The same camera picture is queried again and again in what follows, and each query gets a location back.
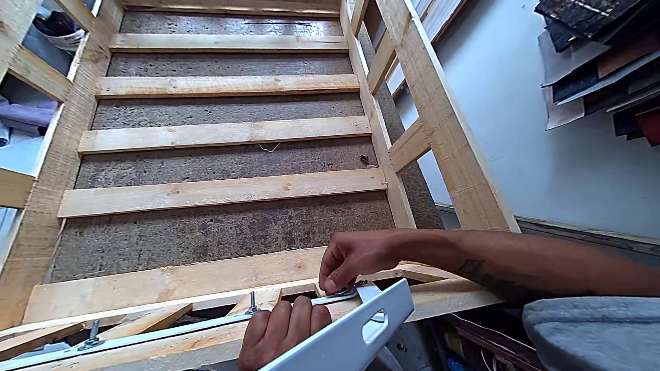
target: wire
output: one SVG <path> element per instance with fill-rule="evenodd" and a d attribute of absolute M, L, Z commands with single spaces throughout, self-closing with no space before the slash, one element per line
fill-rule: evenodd
<path fill-rule="evenodd" d="M 273 152 L 275 152 L 275 150 L 277 149 L 277 147 L 280 146 L 280 144 L 282 144 L 282 142 L 277 143 L 277 145 L 275 145 L 275 148 L 273 148 L 273 149 L 265 149 L 265 148 L 263 148 L 263 147 L 261 146 L 261 143 L 260 143 L 260 144 L 259 144 L 259 148 L 263 149 L 264 151 L 266 151 L 266 152 L 268 152 L 268 153 L 273 153 Z"/>

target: wooden crossbar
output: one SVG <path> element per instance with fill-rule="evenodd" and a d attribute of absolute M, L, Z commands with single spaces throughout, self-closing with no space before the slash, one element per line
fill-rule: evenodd
<path fill-rule="evenodd" d="M 204 182 L 70 189 L 60 218 L 180 209 L 387 189 L 381 168 Z"/>
<path fill-rule="evenodd" d="M 121 53 L 346 53 L 343 36 L 116 34 Z"/>
<path fill-rule="evenodd" d="M 355 92 L 355 75 L 102 77 L 99 98 L 185 98 Z"/>
<path fill-rule="evenodd" d="M 303 141 L 371 134 L 366 116 L 88 130 L 82 154 Z"/>

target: gray fabric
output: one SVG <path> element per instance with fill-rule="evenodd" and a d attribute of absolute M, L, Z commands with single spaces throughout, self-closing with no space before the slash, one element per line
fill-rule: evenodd
<path fill-rule="evenodd" d="M 660 298 L 538 300 L 523 324 L 550 371 L 660 370 Z"/>

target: wooden plank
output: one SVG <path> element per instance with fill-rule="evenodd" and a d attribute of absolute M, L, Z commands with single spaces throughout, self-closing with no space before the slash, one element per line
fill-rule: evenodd
<path fill-rule="evenodd" d="M 103 1 L 98 22 L 88 34 L 81 54 L 73 87 L 61 105 L 59 120 L 51 123 L 46 133 L 51 141 L 42 145 L 39 182 L 17 221 L 15 238 L 8 242 L 11 249 L 0 276 L 0 328 L 20 323 L 32 287 L 43 281 L 50 267 L 61 228 L 57 210 L 65 189 L 75 184 L 80 167 L 78 142 L 94 118 L 96 81 L 106 74 L 110 62 L 108 44 L 119 29 L 122 16 L 123 9 L 116 0 Z"/>
<path fill-rule="evenodd" d="M 380 47 L 376 52 L 374 62 L 367 74 L 367 83 L 369 84 L 369 90 L 373 95 L 378 94 L 378 90 L 380 90 L 380 86 L 385 80 L 385 76 L 396 57 L 397 53 L 394 50 L 392 39 L 389 37 L 387 30 L 385 30 Z"/>
<path fill-rule="evenodd" d="M 410 0 L 377 0 L 464 229 L 520 232 Z"/>
<path fill-rule="evenodd" d="M 90 32 L 94 28 L 96 17 L 94 17 L 89 8 L 83 3 L 83 0 L 55 0 L 55 2 L 83 30 Z"/>
<path fill-rule="evenodd" d="M 0 168 L 0 207 L 25 207 L 33 185 L 34 176 Z"/>
<path fill-rule="evenodd" d="M 99 98 L 185 98 L 355 92 L 355 75 L 102 77 Z"/>
<path fill-rule="evenodd" d="M 82 154 L 143 151 L 361 137 L 369 134 L 371 127 L 366 116 L 133 127 L 85 131 L 78 151 Z"/>
<path fill-rule="evenodd" d="M 403 188 L 403 183 L 400 177 L 394 172 L 389 165 L 388 150 L 392 146 L 389 140 L 389 134 L 385 127 L 385 120 L 383 113 L 380 110 L 378 100 L 369 91 L 369 84 L 367 83 L 367 62 L 364 59 L 362 46 L 358 40 L 353 36 L 350 30 L 350 20 L 348 14 L 348 5 L 345 0 L 341 3 L 341 13 L 339 17 L 341 28 L 346 36 L 348 43 L 348 56 L 350 64 L 353 67 L 353 73 L 360 81 L 360 100 L 364 113 L 369 118 L 369 124 L 372 128 L 372 143 L 374 145 L 374 152 L 378 164 L 383 168 L 385 173 L 385 180 L 387 181 L 387 201 L 389 208 L 392 212 L 394 225 L 397 228 L 415 228 L 413 212 L 411 211 L 408 196 Z"/>
<path fill-rule="evenodd" d="M 116 34 L 110 49 L 121 53 L 337 53 L 344 36 Z"/>
<path fill-rule="evenodd" d="M 360 33 L 362 27 L 362 21 L 364 20 L 364 13 L 367 11 L 369 6 L 369 0 L 356 0 L 355 6 L 353 8 L 353 15 L 350 18 L 350 31 L 353 36 L 357 36 Z"/>
<path fill-rule="evenodd" d="M 192 309 L 193 304 L 188 303 L 138 314 L 127 314 L 119 325 L 103 331 L 98 335 L 98 338 L 101 340 L 119 339 L 120 337 L 166 329 Z"/>
<path fill-rule="evenodd" d="M 25 352 L 33 351 L 82 329 L 82 323 L 73 323 L 38 329 L 0 341 L 0 360 L 8 360 Z"/>
<path fill-rule="evenodd" d="M 387 189 L 381 168 L 208 180 L 205 182 L 70 189 L 60 218 L 179 209 L 228 203 L 340 195 Z"/>
<path fill-rule="evenodd" d="M 20 45 L 9 65 L 9 73 L 58 102 L 64 102 L 73 85 L 58 70 Z"/>
<path fill-rule="evenodd" d="M 0 78 L 5 76 L 18 45 L 32 25 L 41 0 L 3 0 L 0 2 Z"/>
<path fill-rule="evenodd" d="M 324 252 L 325 246 L 37 285 L 23 321 L 30 325 L 0 331 L 0 337 L 178 304 L 193 303 L 194 310 L 236 304 L 251 290 L 268 286 L 282 295 L 314 291 Z M 401 277 L 401 269 L 412 267 L 401 264 L 366 278 Z"/>
<path fill-rule="evenodd" d="M 282 289 L 279 287 L 265 288 L 263 290 L 255 290 L 254 304 L 259 309 L 272 308 L 282 298 Z M 250 295 L 247 294 L 227 313 L 227 316 L 234 314 L 245 313 L 250 307 Z"/>
<path fill-rule="evenodd" d="M 336 1 L 123 0 L 129 10 L 337 18 Z"/>
<path fill-rule="evenodd" d="M 431 150 L 431 139 L 421 118 L 403 132 L 389 149 L 389 158 L 395 172 L 400 172 L 411 162 Z"/>
<path fill-rule="evenodd" d="M 406 322 L 448 314 L 468 308 L 501 302 L 493 294 L 471 281 L 444 280 L 411 287 L 415 311 Z M 359 298 L 328 304 L 333 321 L 360 305 Z M 148 343 L 131 345 L 102 353 L 77 356 L 43 364 L 27 370 L 53 370 L 75 367 L 77 370 L 109 370 L 121 365 L 122 370 L 144 370 L 148 362 L 158 360 L 158 367 L 187 370 L 206 364 L 235 360 L 240 352 L 246 322 L 198 331 Z"/>

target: screw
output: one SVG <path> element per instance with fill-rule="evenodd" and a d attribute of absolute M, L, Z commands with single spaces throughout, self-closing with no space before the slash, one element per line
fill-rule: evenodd
<path fill-rule="evenodd" d="M 246 314 L 252 314 L 256 312 L 259 308 L 254 304 L 254 291 L 250 291 L 249 294 L 249 308 L 246 311 Z"/>
<path fill-rule="evenodd" d="M 98 339 L 98 327 L 100 325 L 99 320 L 94 320 L 92 322 L 92 329 L 89 331 L 89 339 L 87 339 L 84 344 L 78 348 L 79 351 L 83 351 L 85 349 L 93 348 L 97 345 L 101 345 L 105 343 L 105 340 L 99 340 Z"/>

